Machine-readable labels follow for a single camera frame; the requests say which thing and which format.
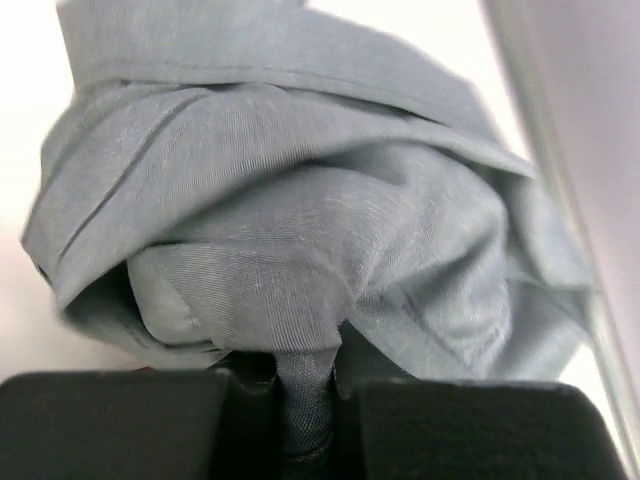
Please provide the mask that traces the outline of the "grey shirt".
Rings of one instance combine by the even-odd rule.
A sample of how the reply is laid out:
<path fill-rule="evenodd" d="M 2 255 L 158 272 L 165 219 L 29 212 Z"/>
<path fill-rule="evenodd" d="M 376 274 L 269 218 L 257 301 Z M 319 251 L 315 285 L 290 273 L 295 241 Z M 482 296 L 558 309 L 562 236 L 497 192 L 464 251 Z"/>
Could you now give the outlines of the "grey shirt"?
<path fill-rule="evenodd" d="M 275 359 L 284 475 L 328 475 L 351 324 L 420 379 L 551 380 L 585 261 L 472 89 L 295 1 L 64 1 L 74 80 L 22 244 L 62 319 L 158 367 Z"/>

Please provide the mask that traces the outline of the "right aluminium frame post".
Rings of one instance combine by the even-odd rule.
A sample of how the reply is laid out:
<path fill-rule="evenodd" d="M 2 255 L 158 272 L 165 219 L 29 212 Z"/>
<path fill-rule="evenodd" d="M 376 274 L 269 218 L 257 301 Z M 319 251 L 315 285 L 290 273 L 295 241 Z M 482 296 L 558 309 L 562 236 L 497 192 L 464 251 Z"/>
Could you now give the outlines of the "right aluminium frame post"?
<path fill-rule="evenodd" d="M 488 1 L 529 139 L 590 254 L 593 323 L 625 451 L 639 454 L 639 5 Z"/>

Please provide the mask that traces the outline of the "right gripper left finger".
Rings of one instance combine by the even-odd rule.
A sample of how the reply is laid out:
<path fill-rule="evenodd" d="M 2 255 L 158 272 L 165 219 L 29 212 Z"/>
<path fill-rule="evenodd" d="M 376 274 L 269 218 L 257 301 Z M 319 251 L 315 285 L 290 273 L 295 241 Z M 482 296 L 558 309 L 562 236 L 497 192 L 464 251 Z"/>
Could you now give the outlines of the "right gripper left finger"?
<path fill-rule="evenodd" d="M 277 479 L 273 382 L 68 372 L 1 386 L 4 479 Z"/>

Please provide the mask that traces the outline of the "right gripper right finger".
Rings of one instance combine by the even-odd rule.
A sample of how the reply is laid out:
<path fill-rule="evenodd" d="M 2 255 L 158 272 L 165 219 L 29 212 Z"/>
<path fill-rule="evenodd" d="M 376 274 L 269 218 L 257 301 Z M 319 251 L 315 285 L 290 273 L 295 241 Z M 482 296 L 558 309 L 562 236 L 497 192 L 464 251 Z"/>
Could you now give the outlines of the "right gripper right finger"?
<path fill-rule="evenodd" d="M 566 384 L 369 381 L 336 391 L 335 479 L 624 479 L 594 404 Z"/>

